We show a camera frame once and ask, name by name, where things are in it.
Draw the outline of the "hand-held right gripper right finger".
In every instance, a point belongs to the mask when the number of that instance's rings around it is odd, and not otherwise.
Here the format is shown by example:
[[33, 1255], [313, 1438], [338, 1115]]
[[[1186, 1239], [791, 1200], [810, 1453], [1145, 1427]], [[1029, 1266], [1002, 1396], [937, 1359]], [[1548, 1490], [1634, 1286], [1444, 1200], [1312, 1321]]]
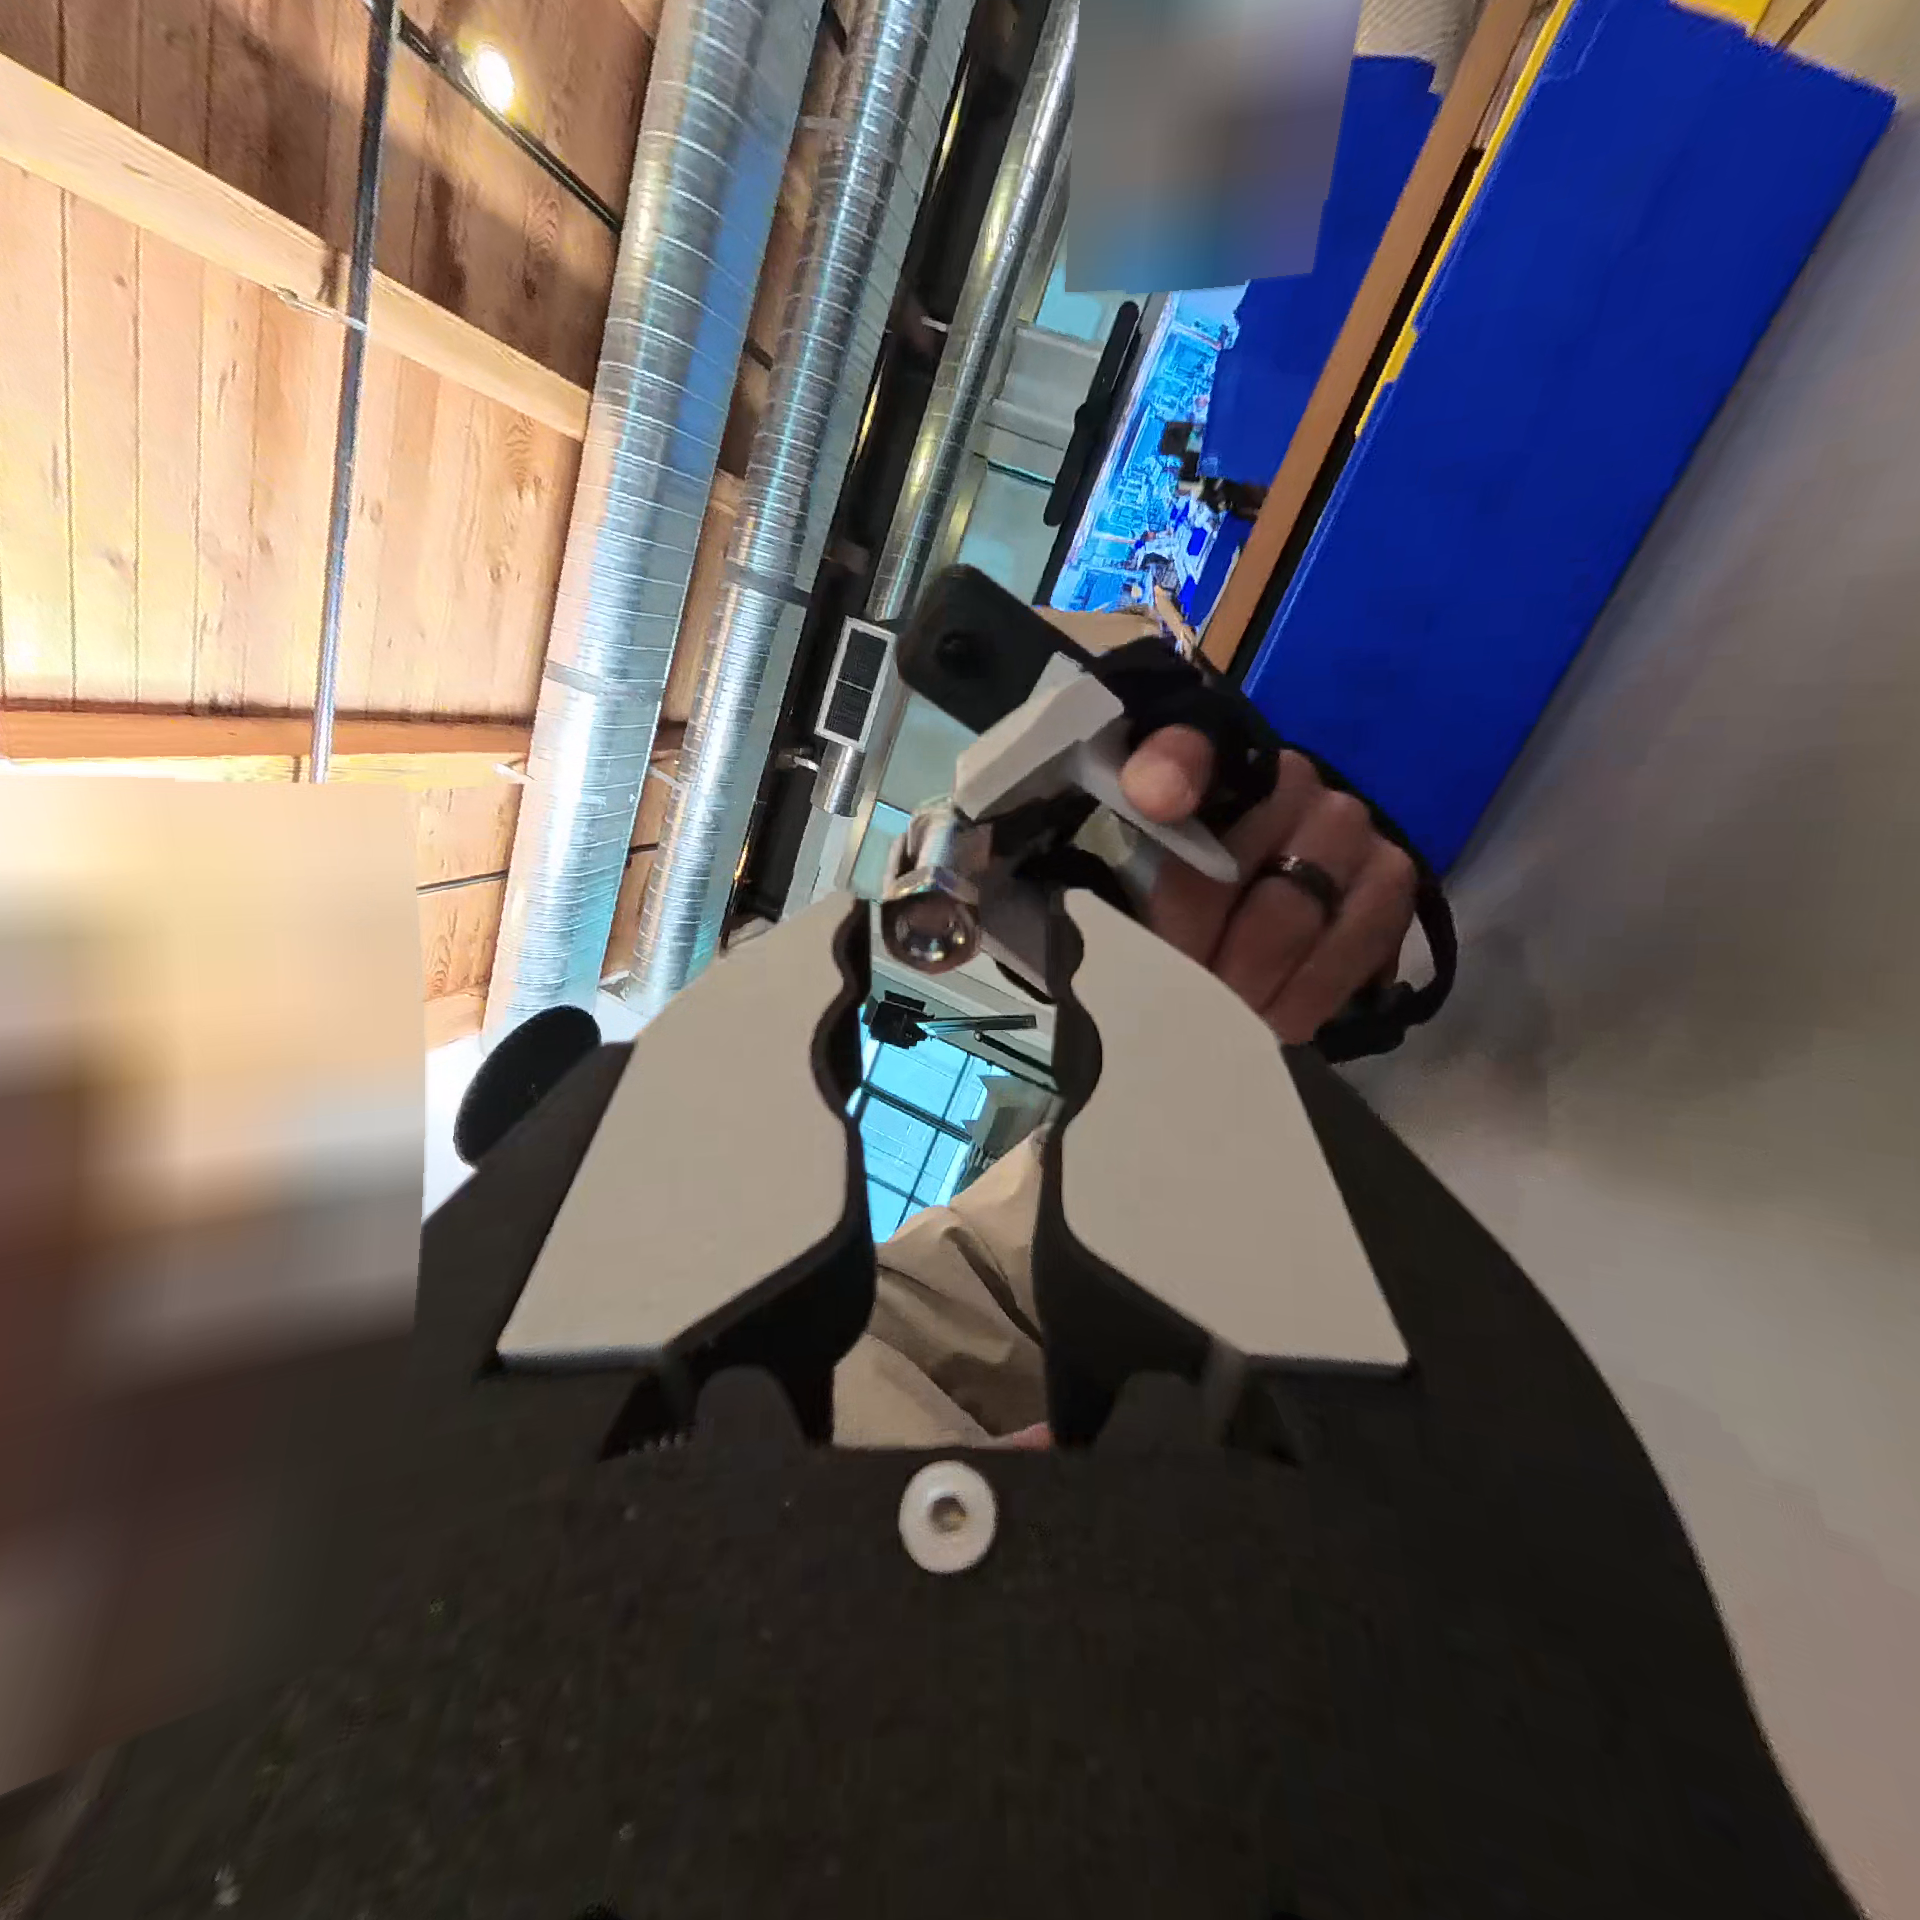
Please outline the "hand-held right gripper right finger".
[[1048, 988], [1052, 1418], [1106, 1420], [1146, 1375], [1191, 1388], [1209, 1420], [1256, 1378], [1405, 1378], [1405, 1331], [1274, 1033], [1090, 892], [1052, 911]]

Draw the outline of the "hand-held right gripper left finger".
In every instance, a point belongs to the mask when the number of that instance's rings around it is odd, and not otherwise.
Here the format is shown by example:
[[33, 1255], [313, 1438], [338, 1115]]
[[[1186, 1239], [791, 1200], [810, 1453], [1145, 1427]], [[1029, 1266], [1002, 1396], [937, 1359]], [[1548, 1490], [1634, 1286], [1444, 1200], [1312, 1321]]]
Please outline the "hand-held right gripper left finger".
[[498, 1339], [510, 1375], [630, 1374], [693, 1411], [743, 1368], [835, 1410], [872, 1316], [849, 1115], [870, 979], [870, 905], [821, 901], [638, 1033]]

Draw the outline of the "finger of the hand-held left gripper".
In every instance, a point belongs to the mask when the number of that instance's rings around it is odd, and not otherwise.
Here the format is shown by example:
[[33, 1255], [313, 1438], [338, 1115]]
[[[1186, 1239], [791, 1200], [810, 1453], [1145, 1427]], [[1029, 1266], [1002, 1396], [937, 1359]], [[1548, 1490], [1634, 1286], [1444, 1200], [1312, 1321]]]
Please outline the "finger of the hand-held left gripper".
[[1240, 863], [1194, 821], [1145, 823], [1083, 787], [1052, 787], [1006, 806], [1006, 884], [1026, 892], [1151, 892], [1165, 864], [1214, 884]]
[[954, 770], [954, 814], [984, 832], [1023, 806], [1090, 798], [1126, 810], [1130, 754], [1124, 702], [1094, 675], [1047, 673], [1035, 692], [964, 748]]

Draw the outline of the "steel hex nut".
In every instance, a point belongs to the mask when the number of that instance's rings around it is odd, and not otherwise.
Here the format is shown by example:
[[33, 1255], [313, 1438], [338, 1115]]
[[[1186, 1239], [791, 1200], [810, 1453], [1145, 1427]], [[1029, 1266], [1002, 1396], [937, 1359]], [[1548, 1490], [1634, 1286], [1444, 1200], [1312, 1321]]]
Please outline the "steel hex nut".
[[915, 892], [878, 903], [881, 936], [901, 967], [942, 976], [981, 953], [981, 911], [949, 892]]

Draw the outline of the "person's left hand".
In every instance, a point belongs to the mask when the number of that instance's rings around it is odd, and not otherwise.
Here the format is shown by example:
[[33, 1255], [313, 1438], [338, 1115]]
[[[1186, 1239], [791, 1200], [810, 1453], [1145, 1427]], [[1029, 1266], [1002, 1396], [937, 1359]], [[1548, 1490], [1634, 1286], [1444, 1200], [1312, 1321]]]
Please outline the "person's left hand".
[[1235, 878], [1165, 863], [1142, 917], [1284, 1045], [1312, 1045], [1356, 995], [1397, 977], [1419, 871], [1356, 794], [1281, 753], [1269, 797], [1214, 837]]

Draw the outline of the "black floor lamp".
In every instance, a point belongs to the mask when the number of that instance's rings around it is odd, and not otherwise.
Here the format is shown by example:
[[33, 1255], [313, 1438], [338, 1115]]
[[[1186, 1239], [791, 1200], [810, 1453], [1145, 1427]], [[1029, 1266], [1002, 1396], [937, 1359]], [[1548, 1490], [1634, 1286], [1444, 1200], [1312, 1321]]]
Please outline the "black floor lamp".
[[596, 1013], [551, 1006], [513, 1027], [482, 1055], [453, 1112], [451, 1145], [473, 1173], [571, 1073], [605, 1045]]

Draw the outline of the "wooden rear table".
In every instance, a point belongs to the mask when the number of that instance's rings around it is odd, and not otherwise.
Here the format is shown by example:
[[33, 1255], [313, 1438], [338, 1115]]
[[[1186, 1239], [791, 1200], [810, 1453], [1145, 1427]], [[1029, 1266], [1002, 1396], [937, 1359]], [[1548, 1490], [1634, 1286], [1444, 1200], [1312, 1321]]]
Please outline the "wooden rear table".
[[1530, 12], [1530, 2], [1361, 8], [1356, 57], [1427, 59], [1438, 112], [1277, 477], [1263, 489], [1212, 480], [1245, 524], [1238, 564], [1197, 639], [1200, 658], [1222, 675], [1251, 662], [1266, 621], [1261, 607], [1270, 588], [1279, 588], [1295, 539], [1312, 533], [1314, 502], [1349, 446], [1369, 386], [1467, 182], [1478, 128], [1525, 38]]

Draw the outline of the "yellow plastic bin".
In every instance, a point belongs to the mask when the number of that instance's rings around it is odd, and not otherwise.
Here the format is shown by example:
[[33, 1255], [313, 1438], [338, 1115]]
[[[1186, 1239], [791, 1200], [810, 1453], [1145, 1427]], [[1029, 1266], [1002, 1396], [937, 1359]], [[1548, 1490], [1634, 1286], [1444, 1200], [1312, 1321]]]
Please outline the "yellow plastic bin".
[[1493, 163], [1510, 139], [1513, 123], [1521, 120], [1530, 94], [1534, 91], [1534, 84], [1537, 82], [1545, 63], [1548, 59], [1548, 53], [1557, 35], [1564, 30], [1566, 17], [1573, 8], [1573, 2], [1531, 4], [1525, 38], [1517, 45], [1513, 57], [1510, 59], [1507, 73], [1496, 89], [1490, 112], [1478, 128], [1467, 182], [1455, 197], [1447, 226], [1438, 235], [1438, 243], [1431, 251], [1431, 258], [1426, 268], [1426, 275], [1421, 276], [1419, 290], [1413, 290], [1413, 299], [1408, 307], [1405, 320], [1400, 324], [1392, 348], [1387, 350], [1387, 359], [1379, 377], [1374, 377], [1374, 382], [1369, 386], [1366, 404], [1356, 420], [1356, 436], [1367, 429], [1369, 420], [1379, 412], [1380, 398], [1405, 372], [1405, 363], [1419, 346], [1423, 315], [1433, 287], [1438, 285], [1442, 268], [1447, 268], [1447, 264], [1452, 262], [1452, 254], [1459, 248], [1461, 235], [1470, 223], [1476, 202], [1481, 200], [1493, 172]]

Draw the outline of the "wall video screen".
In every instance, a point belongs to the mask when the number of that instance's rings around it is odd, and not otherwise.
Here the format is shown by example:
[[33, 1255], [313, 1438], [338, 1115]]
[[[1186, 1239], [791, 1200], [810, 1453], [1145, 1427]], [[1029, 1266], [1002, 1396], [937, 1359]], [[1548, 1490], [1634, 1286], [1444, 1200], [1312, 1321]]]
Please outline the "wall video screen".
[[1154, 296], [1119, 360], [1040, 588], [1069, 612], [1149, 609], [1165, 591], [1191, 628], [1212, 616], [1245, 539], [1201, 473], [1220, 359], [1238, 342], [1243, 283]]

